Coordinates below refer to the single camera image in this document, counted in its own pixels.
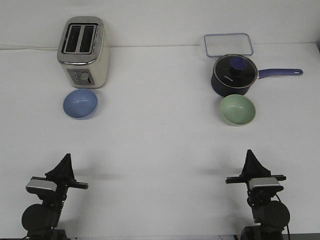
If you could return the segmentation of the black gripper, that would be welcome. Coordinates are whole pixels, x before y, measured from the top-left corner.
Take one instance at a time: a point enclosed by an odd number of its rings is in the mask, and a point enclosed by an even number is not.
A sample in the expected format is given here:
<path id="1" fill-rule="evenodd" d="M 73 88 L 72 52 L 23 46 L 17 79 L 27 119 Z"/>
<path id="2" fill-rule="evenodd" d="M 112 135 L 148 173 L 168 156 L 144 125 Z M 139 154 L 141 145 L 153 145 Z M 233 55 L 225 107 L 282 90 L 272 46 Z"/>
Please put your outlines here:
<path id="1" fill-rule="evenodd" d="M 46 178 L 33 176 L 32 179 L 52 181 L 57 184 L 57 189 L 55 192 L 48 190 L 32 192 L 40 200 L 66 199 L 69 188 L 86 190 L 89 187 L 88 183 L 75 180 L 70 153 L 67 153 L 54 169 L 45 173 L 45 176 Z"/>
<path id="2" fill-rule="evenodd" d="M 284 189 L 280 182 L 285 180 L 284 175 L 271 175 L 271 171 L 263 167 L 252 150 L 248 149 L 240 176 L 227 177 L 225 183 L 246 184 L 250 200 L 270 200 Z"/>

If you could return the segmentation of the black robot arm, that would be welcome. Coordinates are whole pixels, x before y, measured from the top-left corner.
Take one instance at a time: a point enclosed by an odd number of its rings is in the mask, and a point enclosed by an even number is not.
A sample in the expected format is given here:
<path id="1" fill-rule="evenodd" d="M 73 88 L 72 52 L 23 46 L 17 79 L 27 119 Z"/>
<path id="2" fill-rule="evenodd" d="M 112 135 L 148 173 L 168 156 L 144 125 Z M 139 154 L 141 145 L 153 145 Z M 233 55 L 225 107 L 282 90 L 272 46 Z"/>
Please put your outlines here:
<path id="1" fill-rule="evenodd" d="M 226 184 L 246 184 L 247 204 L 251 208 L 256 225 L 246 226 L 241 240 L 282 240 L 283 231 L 290 222 L 290 212 L 282 203 L 278 193 L 284 190 L 280 181 L 287 179 L 283 174 L 273 175 L 247 150 L 245 163 L 239 176 L 227 177 Z"/>
<path id="2" fill-rule="evenodd" d="M 67 153 L 58 165 L 44 177 L 31 177 L 25 189 L 37 195 L 42 203 L 30 205 L 23 212 L 21 224 L 28 240 L 67 240 L 64 229 L 58 229 L 69 188 L 87 189 L 89 185 L 75 179 L 71 154 Z"/>

